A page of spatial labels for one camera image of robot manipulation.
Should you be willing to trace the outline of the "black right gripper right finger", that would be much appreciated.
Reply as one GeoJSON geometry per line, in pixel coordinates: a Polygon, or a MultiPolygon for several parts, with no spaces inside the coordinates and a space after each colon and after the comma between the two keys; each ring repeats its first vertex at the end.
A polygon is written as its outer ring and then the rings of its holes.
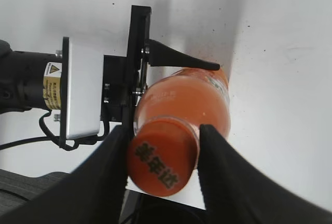
{"type": "Polygon", "coordinates": [[[209,124],[200,125],[198,175],[209,223],[331,223],[331,212],[265,176],[209,124]]]}

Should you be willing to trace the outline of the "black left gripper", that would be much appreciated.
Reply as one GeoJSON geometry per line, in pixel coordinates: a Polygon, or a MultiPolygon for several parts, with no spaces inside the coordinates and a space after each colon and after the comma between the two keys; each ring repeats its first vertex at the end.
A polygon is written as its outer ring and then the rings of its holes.
{"type": "Polygon", "coordinates": [[[102,116],[133,130],[134,112],[140,89],[140,70],[145,47],[153,67],[189,67],[218,71],[220,65],[191,57],[149,39],[151,7],[131,7],[127,54],[105,55],[103,65],[102,116]]]}

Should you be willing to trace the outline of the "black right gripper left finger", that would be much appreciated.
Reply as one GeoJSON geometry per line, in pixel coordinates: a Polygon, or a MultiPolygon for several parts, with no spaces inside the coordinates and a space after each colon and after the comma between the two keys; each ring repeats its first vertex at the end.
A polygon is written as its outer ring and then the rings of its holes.
{"type": "Polygon", "coordinates": [[[118,223],[127,185],[129,131],[116,126],[75,171],[1,223],[118,223]]]}

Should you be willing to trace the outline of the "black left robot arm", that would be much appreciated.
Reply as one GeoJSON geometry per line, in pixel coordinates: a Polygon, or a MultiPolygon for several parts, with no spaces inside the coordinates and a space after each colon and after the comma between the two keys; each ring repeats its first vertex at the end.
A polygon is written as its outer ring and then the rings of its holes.
{"type": "Polygon", "coordinates": [[[219,69],[150,39],[150,15],[148,6],[131,7],[124,57],[104,55],[69,37],[55,53],[14,51],[1,41],[1,113],[58,110],[63,146],[66,139],[96,136],[100,122],[131,128],[149,66],[219,69]]]}

